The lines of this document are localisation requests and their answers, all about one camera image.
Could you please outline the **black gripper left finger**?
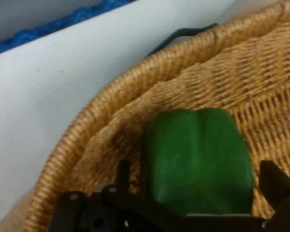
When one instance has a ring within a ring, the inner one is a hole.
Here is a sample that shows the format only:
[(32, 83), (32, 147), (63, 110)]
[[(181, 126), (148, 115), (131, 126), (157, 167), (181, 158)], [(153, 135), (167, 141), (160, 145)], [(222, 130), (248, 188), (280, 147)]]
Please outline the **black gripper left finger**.
[(58, 198), (51, 232), (174, 232), (182, 217), (160, 203), (130, 193), (130, 162), (121, 160), (115, 182), (87, 196), (68, 191)]

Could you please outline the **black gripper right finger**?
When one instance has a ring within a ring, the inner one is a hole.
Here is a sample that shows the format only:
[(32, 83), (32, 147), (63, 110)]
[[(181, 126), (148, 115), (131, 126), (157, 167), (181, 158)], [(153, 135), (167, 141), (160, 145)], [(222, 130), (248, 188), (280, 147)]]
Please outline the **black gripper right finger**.
[(290, 232), (290, 177), (273, 161), (260, 163), (259, 190), (275, 211), (262, 228), (265, 232)]

